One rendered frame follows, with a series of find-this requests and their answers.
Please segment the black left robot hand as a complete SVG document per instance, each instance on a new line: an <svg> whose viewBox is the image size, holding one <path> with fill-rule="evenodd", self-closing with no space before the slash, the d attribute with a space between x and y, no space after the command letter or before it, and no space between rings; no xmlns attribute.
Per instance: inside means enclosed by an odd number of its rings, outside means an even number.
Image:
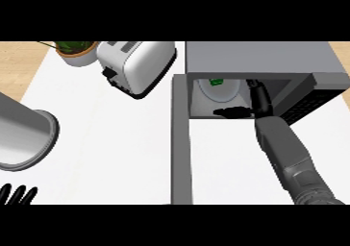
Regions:
<svg viewBox="0 0 350 246"><path fill-rule="evenodd" d="M0 206L23 206L30 205L36 197L39 188L31 187L30 190L26 190L26 186L21 185L15 192L12 192L12 185L3 184L0 188Z"/></svg>

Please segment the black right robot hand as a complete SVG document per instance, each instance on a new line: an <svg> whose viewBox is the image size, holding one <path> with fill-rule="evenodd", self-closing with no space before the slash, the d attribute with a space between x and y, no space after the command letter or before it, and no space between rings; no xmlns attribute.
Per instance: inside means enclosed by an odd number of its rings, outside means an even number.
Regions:
<svg viewBox="0 0 350 246"><path fill-rule="evenodd" d="M214 110L214 114L225 119L242 119L251 116L262 118L273 115L271 100L264 83L259 80L248 80L246 83L251 91L252 107L231 107Z"/></svg>

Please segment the white round microwave plate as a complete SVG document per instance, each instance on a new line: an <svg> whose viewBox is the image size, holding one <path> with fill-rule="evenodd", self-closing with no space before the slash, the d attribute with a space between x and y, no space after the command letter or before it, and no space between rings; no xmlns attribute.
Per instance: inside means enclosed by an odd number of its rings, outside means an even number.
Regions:
<svg viewBox="0 0 350 246"><path fill-rule="evenodd" d="M227 103L234 99L240 89L240 80L224 79L224 84L211 86L209 79L199 79L197 84L205 96L218 103Z"/></svg>

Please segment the grey microwave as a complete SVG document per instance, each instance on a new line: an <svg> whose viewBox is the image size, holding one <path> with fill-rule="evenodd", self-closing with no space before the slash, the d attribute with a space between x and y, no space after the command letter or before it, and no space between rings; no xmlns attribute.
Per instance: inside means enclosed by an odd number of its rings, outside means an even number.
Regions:
<svg viewBox="0 0 350 246"><path fill-rule="evenodd" d="M350 76L324 42L188 41L185 74L193 119L215 119L214 110L252 106L248 80L264 83L274 114L289 124L350 88ZM240 80L234 99L214 102L200 90L199 79Z"/></svg>

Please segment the grey microwave door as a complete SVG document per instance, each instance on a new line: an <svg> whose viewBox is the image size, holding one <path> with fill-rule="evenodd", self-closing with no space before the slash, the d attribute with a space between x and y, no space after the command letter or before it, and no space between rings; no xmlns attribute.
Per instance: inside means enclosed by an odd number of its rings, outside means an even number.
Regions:
<svg viewBox="0 0 350 246"><path fill-rule="evenodd" d="M193 172L190 143L190 110L187 76L172 79L171 116L171 204L193 203Z"/></svg>

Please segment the grey metal cylinder container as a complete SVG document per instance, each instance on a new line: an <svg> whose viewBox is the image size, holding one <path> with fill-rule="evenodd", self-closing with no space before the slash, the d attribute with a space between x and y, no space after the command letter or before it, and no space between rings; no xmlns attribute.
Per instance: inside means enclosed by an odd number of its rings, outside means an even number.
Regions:
<svg viewBox="0 0 350 246"><path fill-rule="evenodd" d="M60 133L55 116L0 92L0 170L30 168L51 152Z"/></svg>

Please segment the silver toaster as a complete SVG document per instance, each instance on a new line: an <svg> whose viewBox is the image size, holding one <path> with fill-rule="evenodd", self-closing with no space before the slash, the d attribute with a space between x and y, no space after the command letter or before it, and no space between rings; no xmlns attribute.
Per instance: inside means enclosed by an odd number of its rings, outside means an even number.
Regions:
<svg viewBox="0 0 350 246"><path fill-rule="evenodd" d="M142 99L175 62L175 42L103 41L97 58L110 85L134 99Z"/></svg>

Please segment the white pot with orange rim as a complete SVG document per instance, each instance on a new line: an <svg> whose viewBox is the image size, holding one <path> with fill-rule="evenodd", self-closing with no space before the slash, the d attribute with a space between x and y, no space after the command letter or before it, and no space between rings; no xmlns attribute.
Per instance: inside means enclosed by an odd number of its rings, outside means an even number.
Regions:
<svg viewBox="0 0 350 246"><path fill-rule="evenodd" d="M92 64L97 61L97 46L98 41L94 41L92 46L86 51L79 54L67 55L57 51L57 54L61 56L66 63L74 67L82 67Z"/></svg>

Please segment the green leafy plant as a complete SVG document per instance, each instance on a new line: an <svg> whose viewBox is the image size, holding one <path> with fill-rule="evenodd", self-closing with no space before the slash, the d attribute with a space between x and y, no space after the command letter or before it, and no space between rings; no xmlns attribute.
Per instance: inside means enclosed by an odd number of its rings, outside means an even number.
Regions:
<svg viewBox="0 0 350 246"><path fill-rule="evenodd" d="M54 44L42 42L46 46L54 48L63 54L73 55L79 54L89 49L94 42L92 41L57 41Z"/></svg>

